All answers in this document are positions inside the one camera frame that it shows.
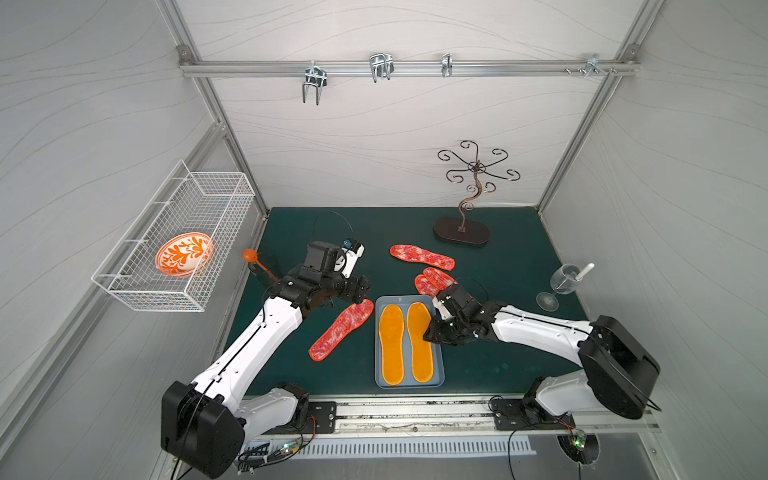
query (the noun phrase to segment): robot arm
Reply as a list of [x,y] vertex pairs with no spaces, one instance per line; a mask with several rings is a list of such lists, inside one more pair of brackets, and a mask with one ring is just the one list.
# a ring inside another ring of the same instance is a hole
[[571,360],[567,375],[537,379],[523,404],[539,419],[603,406],[639,419],[659,375],[659,365],[618,322],[562,320],[493,300],[480,304],[457,283],[438,293],[440,312],[424,340],[462,345],[475,339],[520,343]]
[[175,382],[163,395],[161,447],[211,478],[233,463],[243,440],[306,415],[306,392],[281,386],[243,403],[277,347],[327,299],[361,303],[367,277],[351,276],[363,245],[312,242],[304,263],[268,289],[263,308],[234,343],[190,385]]

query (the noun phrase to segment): orange ball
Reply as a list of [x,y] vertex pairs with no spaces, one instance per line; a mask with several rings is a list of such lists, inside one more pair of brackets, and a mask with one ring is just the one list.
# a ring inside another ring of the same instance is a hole
[[246,248],[243,250],[243,260],[248,263],[259,261],[259,256],[256,255],[256,251],[253,248]]

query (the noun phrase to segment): wire basket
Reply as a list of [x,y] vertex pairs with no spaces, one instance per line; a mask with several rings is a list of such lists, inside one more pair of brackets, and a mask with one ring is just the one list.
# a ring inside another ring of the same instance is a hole
[[[184,168],[176,171],[186,175],[169,175],[92,277],[136,311],[203,312],[253,201],[253,188],[243,173],[191,172],[183,162],[180,166]],[[189,232],[210,237],[203,252],[207,260],[189,276],[161,273],[155,265],[158,250]]]

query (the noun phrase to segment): decorative plate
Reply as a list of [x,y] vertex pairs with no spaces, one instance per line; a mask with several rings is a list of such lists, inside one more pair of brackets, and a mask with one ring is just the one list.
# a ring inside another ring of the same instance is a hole
[[154,264],[166,275],[188,276],[196,266],[205,266],[213,251],[214,245],[205,233],[183,233],[158,250]]

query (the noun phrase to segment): insole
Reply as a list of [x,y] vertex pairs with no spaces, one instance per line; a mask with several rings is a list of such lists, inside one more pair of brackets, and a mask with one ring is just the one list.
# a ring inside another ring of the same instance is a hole
[[398,385],[406,376],[402,361],[402,334],[405,331],[400,307],[387,305],[379,319],[379,339],[382,344],[382,376],[390,385]]
[[326,332],[310,347],[310,357],[319,362],[339,345],[345,336],[364,324],[373,312],[373,302],[366,299],[359,305],[352,304],[344,309]]
[[416,291],[422,295],[429,295],[430,297],[435,298],[440,292],[440,289],[432,285],[429,279],[424,275],[417,276],[413,280],[413,283],[416,285]]
[[429,327],[429,311],[423,303],[412,303],[408,307],[408,335],[411,337],[411,370],[416,382],[425,383],[432,379],[432,344],[424,341],[424,332]]
[[389,254],[406,262],[426,263],[443,270],[453,270],[455,260],[445,255],[432,253],[416,245],[394,245],[389,249]]
[[446,272],[431,267],[424,269],[424,276],[427,277],[427,280],[429,280],[432,285],[436,286],[438,290],[445,290],[451,286],[451,283],[456,281]]

